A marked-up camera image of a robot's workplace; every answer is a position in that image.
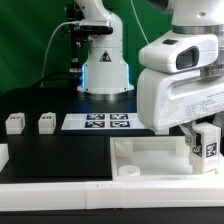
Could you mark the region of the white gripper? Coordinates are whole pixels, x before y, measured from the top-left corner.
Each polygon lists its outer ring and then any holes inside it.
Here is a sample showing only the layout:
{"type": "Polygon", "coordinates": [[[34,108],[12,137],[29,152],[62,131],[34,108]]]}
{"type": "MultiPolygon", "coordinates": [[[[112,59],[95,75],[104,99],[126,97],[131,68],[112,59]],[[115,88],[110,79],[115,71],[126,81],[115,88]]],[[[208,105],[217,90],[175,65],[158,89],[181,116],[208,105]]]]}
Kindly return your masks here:
{"type": "Polygon", "coordinates": [[[199,70],[166,74],[150,69],[139,76],[137,114],[141,123],[153,131],[181,124],[188,146],[196,145],[194,120],[223,110],[224,76],[202,78],[199,70]]]}

